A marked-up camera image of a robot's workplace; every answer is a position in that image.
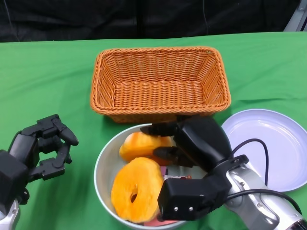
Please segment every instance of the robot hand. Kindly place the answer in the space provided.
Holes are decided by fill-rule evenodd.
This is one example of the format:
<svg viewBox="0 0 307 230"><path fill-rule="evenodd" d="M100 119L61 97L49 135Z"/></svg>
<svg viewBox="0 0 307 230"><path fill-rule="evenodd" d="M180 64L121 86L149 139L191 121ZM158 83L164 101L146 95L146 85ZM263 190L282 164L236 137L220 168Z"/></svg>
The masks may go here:
<svg viewBox="0 0 307 230"><path fill-rule="evenodd" d="M307 229L294 200L269 190L246 167L245 155L233 157L228 137L213 118L181 116L176 122L152 124L141 131L174 137L176 147L159 147L154 150L155 156L175 165L199 166L207 172L203 179L164 181L158 197L162 219L195 220L225 204L251 230Z"/></svg>
<svg viewBox="0 0 307 230"><path fill-rule="evenodd" d="M29 182L64 174L64 164L72 162L71 145L78 145L76 136L58 115L52 115L18 132L7 152L0 150L0 230L14 227L19 204L24 205L29 199L25 188ZM41 161L37 166L40 152L53 151L56 158Z"/></svg>

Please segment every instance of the donut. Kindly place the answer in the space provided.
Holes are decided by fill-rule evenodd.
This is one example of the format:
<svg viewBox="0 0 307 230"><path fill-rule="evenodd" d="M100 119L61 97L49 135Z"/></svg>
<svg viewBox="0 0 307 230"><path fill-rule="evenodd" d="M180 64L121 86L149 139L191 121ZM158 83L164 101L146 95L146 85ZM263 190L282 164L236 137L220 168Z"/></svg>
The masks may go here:
<svg viewBox="0 0 307 230"><path fill-rule="evenodd" d="M154 219L159 213L163 181L159 164L149 158L135 158L126 164L116 175L111 191L117 215L133 223Z"/></svg>
<svg viewBox="0 0 307 230"><path fill-rule="evenodd" d="M170 162L154 156L153 152L157 147L169 146L173 146L170 137L153 137L142 132L136 132L126 138L119 149L119 155L127 162L137 157L147 157L157 162L160 166L167 166Z"/></svg>

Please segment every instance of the green tablecloth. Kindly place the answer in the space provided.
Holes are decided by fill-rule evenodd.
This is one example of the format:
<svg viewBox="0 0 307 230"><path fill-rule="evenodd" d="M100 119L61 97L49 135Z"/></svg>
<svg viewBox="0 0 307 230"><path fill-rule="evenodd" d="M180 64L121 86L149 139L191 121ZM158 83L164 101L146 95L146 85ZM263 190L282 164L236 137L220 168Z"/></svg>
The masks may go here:
<svg viewBox="0 0 307 230"><path fill-rule="evenodd" d="M0 148L7 150L18 130L55 113L80 142L71 148L73 163L64 176L28 185L31 198L21 207L17 230L126 229L104 210L94 189L94 165L101 149L132 126L115 124L91 110L95 57L113 47L198 45L217 48L225 64L232 105L215 115L220 124L238 111L264 108L307 128L307 33L0 44ZM288 195L307 217L307 186ZM221 207L182 229L246 228L239 217Z"/></svg>

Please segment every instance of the orange wicker basket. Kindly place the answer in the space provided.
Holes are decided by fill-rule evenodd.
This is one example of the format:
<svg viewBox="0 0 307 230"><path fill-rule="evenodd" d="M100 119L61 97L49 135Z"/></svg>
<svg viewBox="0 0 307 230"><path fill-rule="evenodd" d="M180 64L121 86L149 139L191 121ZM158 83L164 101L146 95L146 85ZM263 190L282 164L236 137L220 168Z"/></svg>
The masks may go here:
<svg viewBox="0 0 307 230"><path fill-rule="evenodd" d="M230 103L222 58L214 48L110 49L97 56L91 107L116 122L211 115Z"/></svg>

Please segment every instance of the black background curtain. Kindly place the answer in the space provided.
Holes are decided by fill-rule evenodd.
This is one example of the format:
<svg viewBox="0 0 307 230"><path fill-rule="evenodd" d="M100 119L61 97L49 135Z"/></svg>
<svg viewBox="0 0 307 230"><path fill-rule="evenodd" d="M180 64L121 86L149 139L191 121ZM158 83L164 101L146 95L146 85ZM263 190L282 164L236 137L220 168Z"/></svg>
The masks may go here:
<svg viewBox="0 0 307 230"><path fill-rule="evenodd" d="M6 3L12 26L4 0L0 0L0 42L17 41L16 37L20 41L53 41L283 31L299 0L6 0Z"/></svg>

